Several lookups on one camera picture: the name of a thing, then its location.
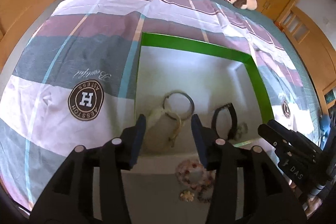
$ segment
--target bed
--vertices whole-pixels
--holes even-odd
[[[318,143],[310,78],[286,36],[259,12],[224,0],[65,0],[27,41],[0,102],[0,175],[23,207],[33,207],[76,145],[100,146],[134,125],[142,32],[251,54],[275,119]],[[100,81],[107,102],[93,126],[72,119],[67,105],[72,88],[88,79]]]

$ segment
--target silver screw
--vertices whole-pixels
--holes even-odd
[[[218,138],[218,139],[215,140],[215,143],[217,145],[225,145],[225,140],[221,139],[221,138]]]
[[[77,145],[77,146],[75,147],[75,151],[76,151],[77,153],[82,152],[83,150],[84,150],[84,146],[83,146],[83,145]]]
[[[256,153],[261,153],[263,149],[259,145],[256,145],[256,146],[253,146],[253,151]]]
[[[119,145],[119,144],[121,144],[123,141],[122,141],[122,139],[120,139],[120,138],[114,138],[114,139],[112,139],[112,144],[114,144],[114,145]]]

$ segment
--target bed sheet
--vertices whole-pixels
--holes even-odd
[[[0,102],[0,175],[9,194],[31,209],[76,145],[101,146],[134,125],[142,32],[251,54],[275,118],[314,139],[311,117],[317,110],[309,100],[316,96],[298,71],[303,65],[279,42],[283,34],[266,30],[272,22],[262,18],[258,24],[258,17],[223,0],[61,2],[27,42]],[[76,119],[68,106],[72,89],[86,80],[98,81],[104,90],[100,112],[90,121]],[[284,101],[291,118],[283,113]]]

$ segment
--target striped bedding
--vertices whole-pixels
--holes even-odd
[[[0,175],[11,197],[31,209],[76,145],[100,146],[134,125],[142,32],[251,54],[275,118],[309,136],[314,127],[296,67],[271,33],[239,12],[224,0],[61,2],[28,41],[0,102]],[[98,81],[104,90],[91,121],[76,119],[68,107],[72,89],[85,80]],[[284,117],[284,100],[295,118]]]

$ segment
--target brown circular logo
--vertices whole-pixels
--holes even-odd
[[[68,98],[71,114],[82,121],[95,119],[104,100],[104,91],[97,80],[86,80],[76,85]]]
[[[286,101],[283,101],[281,107],[282,107],[282,112],[283,112],[283,114],[285,115],[285,117],[286,117],[287,119],[289,119],[290,116],[291,116],[291,111],[290,111],[290,109],[289,109],[289,106],[288,106],[287,102],[286,102]]]

